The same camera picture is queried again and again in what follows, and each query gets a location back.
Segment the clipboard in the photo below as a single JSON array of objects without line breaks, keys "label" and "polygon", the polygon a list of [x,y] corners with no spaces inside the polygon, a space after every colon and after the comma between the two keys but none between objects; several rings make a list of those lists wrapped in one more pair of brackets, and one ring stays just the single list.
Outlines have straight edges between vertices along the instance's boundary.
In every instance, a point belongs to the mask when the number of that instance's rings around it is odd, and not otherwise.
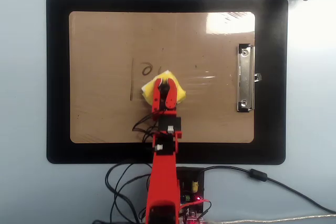
[{"label": "clipboard", "polygon": [[150,163],[152,160],[150,143],[71,140],[69,15],[72,12],[253,13],[255,72],[263,78],[255,85],[255,110],[248,113],[254,114],[254,139],[246,143],[181,142],[177,162],[280,164],[285,160],[287,0],[47,0],[47,158],[50,162],[116,163],[133,159]]},{"label": "clipboard", "polygon": [[239,45],[253,48],[254,29],[251,12],[72,12],[70,139],[141,143],[142,134],[131,131],[151,113],[141,87],[170,70],[186,91],[177,106],[181,143],[252,142],[254,111],[240,113],[248,104],[237,99],[244,87],[238,79],[247,78],[240,58],[250,59],[239,57]]}]

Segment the circuit board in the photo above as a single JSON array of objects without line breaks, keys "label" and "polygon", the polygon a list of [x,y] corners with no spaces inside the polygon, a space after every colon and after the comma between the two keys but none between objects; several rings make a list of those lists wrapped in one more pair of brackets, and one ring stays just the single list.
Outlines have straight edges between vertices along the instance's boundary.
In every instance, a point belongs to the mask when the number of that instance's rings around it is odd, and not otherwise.
[{"label": "circuit board", "polygon": [[[199,172],[203,168],[198,167],[177,167],[177,179],[180,182],[181,205],[203,199],[204,197],[204,173],[198,178]],[[193,182],[198,179],[198,191],[193,192]],[[188,215],[203,213],[203,204],[186,207]]]}]

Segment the robotic arm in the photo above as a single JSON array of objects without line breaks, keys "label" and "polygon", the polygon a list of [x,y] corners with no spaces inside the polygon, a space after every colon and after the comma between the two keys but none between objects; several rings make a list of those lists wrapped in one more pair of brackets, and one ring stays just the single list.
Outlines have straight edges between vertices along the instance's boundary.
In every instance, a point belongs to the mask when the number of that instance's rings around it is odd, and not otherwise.
[{"label": "robotic arm", "polygon": [[146,206],[146,224],[179,224],[180,188],[176,175],[181,118],[176,116],[177,87],[172,79],[157,79],[153,93],[153,169]]}]

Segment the cardboard surface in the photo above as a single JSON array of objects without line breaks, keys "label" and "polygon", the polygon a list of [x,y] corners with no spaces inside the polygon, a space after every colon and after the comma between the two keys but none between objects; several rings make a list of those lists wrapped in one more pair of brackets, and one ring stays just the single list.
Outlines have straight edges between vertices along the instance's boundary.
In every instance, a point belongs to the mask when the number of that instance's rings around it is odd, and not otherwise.
[{"label": "cardboard surface", "polygon": [[72,12],[69,31],[73,142],[140,142],[131,129],[151,112],[141,87],[165,70],[186,91],[181,142],[253,140],[254,112],[236,109],[237,46],[254,45],[252,13]]}]

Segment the light blue surface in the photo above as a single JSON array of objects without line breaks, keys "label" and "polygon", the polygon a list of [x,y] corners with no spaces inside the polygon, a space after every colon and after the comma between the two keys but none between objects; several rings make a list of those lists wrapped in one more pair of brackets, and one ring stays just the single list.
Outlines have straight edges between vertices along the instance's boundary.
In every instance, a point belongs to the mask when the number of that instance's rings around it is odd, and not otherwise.
[{"label": "light blue surface", "polygon": [[[46,158],[45,1],[0,0],[0,223],[108,220],[112,195],[103,179],[109,165],[53,165]],[[254,166],[333,209],[335,3],[289,0],[287,158],[280,166]],[[127,178],[146,170],[137,166]],[[113,180],[120,174],[121,170],[116,171]],[[205,183],[205,196],[213,203],[208,220],[324,213],[275,185],[246,179],[234,171],[208,172]],[[141,209],[146,198],[144,182],[127,189]]]}]

